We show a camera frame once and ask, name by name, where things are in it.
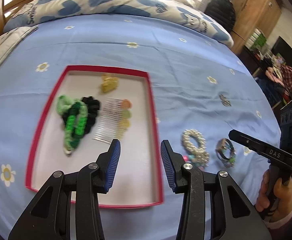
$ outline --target flower center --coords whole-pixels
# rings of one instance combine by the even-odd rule
[[[10,180],[10,178],[11,178],[10,170],[7,169],[7,168],[4,168],[3,173],[4,173],[4,178],[5,178],[5,180]]]

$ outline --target pearl bracelet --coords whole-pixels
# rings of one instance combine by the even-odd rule
[[[190,141],[190,137],[193,137],[198,142],[198,147]],[[206,152],[205,139],[199,131],[195,129],[185,130],[182,134],[182,144],[185,150],[191,154],[189,159],[192,163],[196,164],[200,169],[208,166],[209,153]]]

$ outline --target human hand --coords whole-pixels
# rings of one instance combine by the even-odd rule
[[[269,181],[269,170],[265,171],[263,181],[259,190],[255,208],[258,212],[262,212],[269,206],[269,200],[266,196]],[[275,210],[271,222],[276,222],[286,217],[292,211],[292,178],[287,186],[282,185],[282,178],[279,178],[274,185],[274,195],[280,199],[277,209]]]

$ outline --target television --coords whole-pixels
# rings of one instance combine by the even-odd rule
[[[286,41],[279,36],[275,42],[272,53],[276,56],[278,53],[284,58],[286,64],[292,67],[292,48],[286,43]]]

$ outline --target blue bed sheet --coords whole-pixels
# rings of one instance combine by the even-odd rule
[[[47,71],[36,71],[44,62],[49,64]],[[278,146],[280,130],[261,89],[225,45],[159,19],[99,14],[68,17],[38,25],[0,67],[0,234],[5,239],[34,196],[24,186],[28,153],[44,104],[66,65],[149,72],[160,120],[159,139],[168,139],[175,152],[186,154],[180,142],[182,132],[199,130],[210,153],[206,171],[227,170],[255,202],[267,160],[244,152],[244,147],[235,143],[236,165],[226,169],[214,151],[216,143],[237,129]],[[231,107],[222,104],[220,94]],[[9,183],[2,180],[2,169],[14,171]],[[164,171],[163,184],[162,205],[102,209],[105,238],[175,239],[183,196],[171,191]],[[206,212],[210,213],[209,204]],[[75,239],[74,223],[71,234]]]

